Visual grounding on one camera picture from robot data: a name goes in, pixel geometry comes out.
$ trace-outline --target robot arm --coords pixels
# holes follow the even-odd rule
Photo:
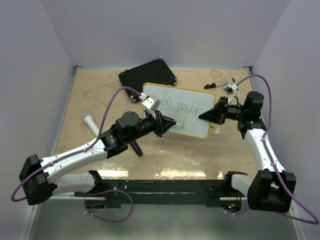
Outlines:
[[[263,145],[263,136],[267,130],[260,118],[263,100],[264,96],[255,91],[248,93],[243,105],[231,105],[231,99],[223,96],[214,108],[202,113],[199,119],[219,125],[224,124],[226,119],[238,121],[237,128],[253,153],[258,172],[254,179],[244,173],[230,172],[228,173],[231,175],[231,177],[228,176],[229,186],[247,196],[248,205],[252,210],[286,213],[292,199],[280,185]],[[283,181],[293,193],[296,185],[295,175],[286,172],[280,164],[270,145],[268,135],[265,136],[265,142]]]
[[[61,193],[88,193],[90,191],[96,192],[99,189],[102,190],[102,179],[97,171],[92,170],[84,174],[66,174],[87,164],[118,155],[128,149],[129,143],[151,132],[154,132],[158,137],[162,137],[164,133],[176,124],[174,119],[163,116],[157,110],[161,102],[156,97],[142,93],[140,98],[143,101],[142,105],[144,106],[146,117],[141,119],[137,113],[131,111],[124,113],[109,130],[100,135],[99,140],[92,148],[88,149],[88,146],[95,142],[96,138],[59,155],[42,159],[39,159],[37,155],[28,157],[19,175],[21,182],[37,169],[50,164],[49,167],[39,172],[23,185],[28,204],[36,205],[46,201],[52,195]],[[54,163],[54,160],[79,150],[83,151]]]

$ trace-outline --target white wall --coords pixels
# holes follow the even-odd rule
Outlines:
[[[0,33],[0,239],[15,240],[27,203],[10,196],[25,159],[51,152],[72,64],[39,0],[1,1]]]
[[[289,0],[40,0],[70,59],[86,67],[255,63]]]
[[[270,83],[272,146],[288,172],[295,173],[295,195],[320,217],[320,1],[291,0],[253,66]],[[256,89],[267,89],[255,79]],[[264,105],[264,116],[268,114]],[[310,218],[301,211],[305,218]],[[320,227],[304,224],[309,240]]]

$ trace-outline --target purple cable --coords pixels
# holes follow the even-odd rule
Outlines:
[[[299,204],[300,207],[302,207],[311,217],[313,217],[314,221],[311,221],[311,220],[306,220],[306,219],[302,219],[302,218],[299,218],[299,217],[295,217],[295,216],[291,216],[289,214],[286,214],[286,213],[279,213],[280,215],[283,215],[285,217],[288,217],[290,219],[294,219],[294,220],[297,220],[297,221],[300,221],[300,222],[303,222],[303,223],[307,223],[307,224],[314,224],[314,225],[318,225],[319,224],[319,219],[318,217],[310,210],[307,208],[307,206],[305,206],[302,202],[300,202],[291,192],[290,190],[287,188],[285,182],[283,181],[282,177],[280,176],[280,173],[279,173],[279,170],[277,168],[277,163],[275,162],[275,160],[273,159],[269,149],[268,149],[268,146],[267,146],[267,143],[266,143],[266,135],[268,134],[268,132],[270,131],[270,128],[271,128],[271,113],[272,113],[272,96],[271,96],[271,90],[270,90],[270,86],[269,86],[269,83],[267,82],[267,80],[261,76],[261,75],[257,75],[257,74],[254,74],[254,75],[249,75],[247,77],[245,77],[244,79],[242,79],[241,81],[239,81],[236,85],[240,85],[243,81],[249,79],[249,78],[252,78],[252,77],[259,77],[261,78],[265,84],[266,84],[266,87],[268,88],[268,93],[269,93],[269,126],[267,128],[267,130],[264,132],[263,136],[262,136],[262,143],[263,143],[263,146],[266,150],[266,153],[268,154],[269,158],[270,158],[270,161],[273,165],[273,168],[274,168],[274,171],[283,187],[283,189],[286,191],[286,193],[297,203]]]
[[[108,222],[108,223],[120,223],[120,222],[126,220],[127,218],[129,218],[130,215],[132,214],[133,210],[134,210],[134,202],[133,202],[132,198],[130,197],[130,195],[128,193],[126,193],[125,191],[112,189],[112,190],[102,191],[102,192],[99,192],[99,193],[87,193],[87,195],[95,196],[95,195],[114,193],[114,192],[122,193],[122,194],[126,195],[128,197],[128,199],[130,200],[131,208],[130,208],[130,211],[127,214],[127,216],[125,216],[124,218],[121,218],[119,220],[106,219],[104,217],[101,217],[101,216],[98,216],[98,215],[95,215],[95,214],[89,212],[86,205],[84,206],[85,213],[88,213],[90,216],[92,216],[92,217],[94,217],[96,219],[100,219],[102,221]]]
[[[91,149],[91,148],[99,141],[100,136],[101,136],[101,133],[102,133],[102,130],[103,130],[103,128],[104,128],[105,121],[106,121],[107,113],[108,113],[108,111],[109,111],[109,109],[110,109],[110,106],[111,106],[113,100],[115,99],[115,97],[117,96],[117,94],[118,94],[121,90],[129,90],[129,91],[134,92],[135,94],[137,94],[137,95],[139,95],[139,96],[141,95],[140,92],[138,92],[138,91],[136,91],[136,90],[134,90],[133,88],[128,87],[128,86],[122,86],[122,87],[120,87],[117,91],[115,91],[115,93],[112,95],[110,101],[108,102],[108,105],[107,105],[106,108],[105,108],[105,112],[104,112],[104,115],[103,115],[103,118],[102,118],[102,121],[101,121],[101,125],[100,125],[100,129],[99,129],[98,136],[96,137],[95,141],[94,141],[90,146],[88,146],[88,147],[85,149],[86,151],[89,150],[89,149]],[[41,171],[43,171],[44,169],[52,166],[53,164],[58,163],[59,161],[61,161],[61,160],[63,160],[63,159],[66,159],[66,158],[68,158],[68,157],[74,156],[74,155],[76,155],[76,154],[80,154],[80,153],[82,153],[82,152],[84,152],[83,149],[78,150],[78,151],[71,152],[71,153],[69,153],[69,154],[67,154],[67,155],[64,155],[64,156],[61,156],[61,157],[58,157],[57,159],[55,159],[54,161],[52,161],[52,163],[48,163],[48,164],[40,167],[39,169],[37,169],[37,170],[34,171],[33,173],[31,173],[31,174],[30,174],[29,176],[27,176],[22,182],[20,182],[20,184],[13,190],[13,193],[12,193],[12,195],[11,195],[11,201],[13,201],[13,202],[20,202],[20,201],[23,201],[23,200],[26,199],[26,197],[22,197],[22,198],[16,199],[15,196],[16,196],[18,190],[19,190],[27,181],[29,181],[31,178],[33,178],[35,175],[37,175],[39,172],[41,172]]]

